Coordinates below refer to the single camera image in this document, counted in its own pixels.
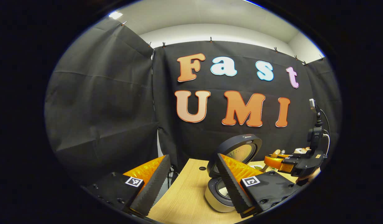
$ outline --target black lid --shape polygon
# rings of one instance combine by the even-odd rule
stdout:
[[[216,156],[218,153],[247,164],[253,160],[261,146],[262,140],[253,134],[239,135],[227,139],[218,146],[215,153],[211,156],[207,165],[208,175],[212,178],[220,177],[216,167]]]

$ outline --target orange letter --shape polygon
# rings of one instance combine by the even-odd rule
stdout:
[[[187,110],[187,99],[191,95],[189,91],[180,90],[175,92],[176,95],[176,112],[180,119],[197,123],[202,121],[206,117],[207,113],[207,98],[211,95],[208,91],[197,91],[198,97],[198,111],[195,115],[189,114]]]
[[[247,121],[247,126],[262,126],[261,115],[262,105],[265,100],[264,95],[254,93],[247,105],[244,104],[241,94],[237,91],[226,91],[224,95],[227,98],[226,118],[222,120],[224,125],[235,125],[234,113],[236,113],[240,125],[243,125],[248,115],[251,114],[250,119]]]
[[[287,126],[287,112],[290,100],[284,97],[280,97],[278,101],[280,103],[280,113],[279,119],[276,122],[276,127],[284,128],[285,126]]]
[[[185,57],[180,57],[177,59],[180,64],[180,76],[177,78],[178,82],[185,82],[190,81],[193,79],[196,79],[197,75],[193,74],[192,68],[194,68],[194,71],[198,72],[200,71],[200,61],[204,61],[206,59],[205,55],[203,54],[195,54]]]

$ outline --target black curtain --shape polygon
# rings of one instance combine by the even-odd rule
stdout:
[[[158,156],[151,55],[138,35],[104,19],[63,54],[46,91],[52,149],[79,184]]]
[[[206,59],[200,61],[200,71],[193,73],[196,79],[178,82],[180,75],[179,57],[202,53]],[[212,60],[225,56],[234,60],[237,74],[233,77],[214,75],[210,71]],[[271,81],[257,77],[257,61],[269,62],[273,66],[274,78]],[[309,99],[315,98],[331,120],[332,134],[337,135],[341,112],[340,107],[330,107],[331,96],[340,99],[334,80],[320,83],[321,67],[315,70],[315,63],[304,66],[301,61],[289,55],[275,52],[272,49],[251,44],[227,41],[195,41],[167,45],[154,49],[153,56],[153,94],[156,116],[159,121],[159,141],[164,154],[170,154],[173,164],[181,170],[189,158],[208,160],[217,146],[224,140],[239,134],[252,133],[263,140],[262,147],[254,161],[263,160],[264,156],[276,149],[284,149],[293,153],[294,149],[307,147],[308,129],[315,124],[315,113],[310,109]],[[298,88],[293,88],[286,71],[293,67],[297,72]],[[191,92],[188,98],[188,112],[197,113],[198,98],[196,91],[210,91],[207,102],[207,114],[203,121],[190,123],[181,120],[176,113],[176,96],[174,92],[186,90]],[[262,107],[261,127],[249,127],[245,123],[226,126],[221,123],[226,116],[227,98],[224,92],[238,91],[247,103],[253,93],[265,95]],[[278,128],[275,123],[279,116],[279,97],[290,99],[288,109],[288,125]],[[327,140],[321,142],[320,148],[327,149]]]

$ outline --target tabletop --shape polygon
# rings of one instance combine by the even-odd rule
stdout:
[[[163,197],[151,208],[147,217],[166,224],[233,224],[245,220],[236,210],[221,213],[207,203],[204,192],[210,177],[207,170],[208,161],[189,159],[179,176]],[[253,161],[248,165],[265,166],[263,161]],[[295,183],[297,177],[279,173]]]

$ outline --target white ceiling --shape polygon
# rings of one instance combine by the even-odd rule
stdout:
[[[123,14],[117,20],[127,21],[138,35],[183,24],[238,26],[285,43],[299,33],[283,19],[243,0],[141,0],[117,11]]]

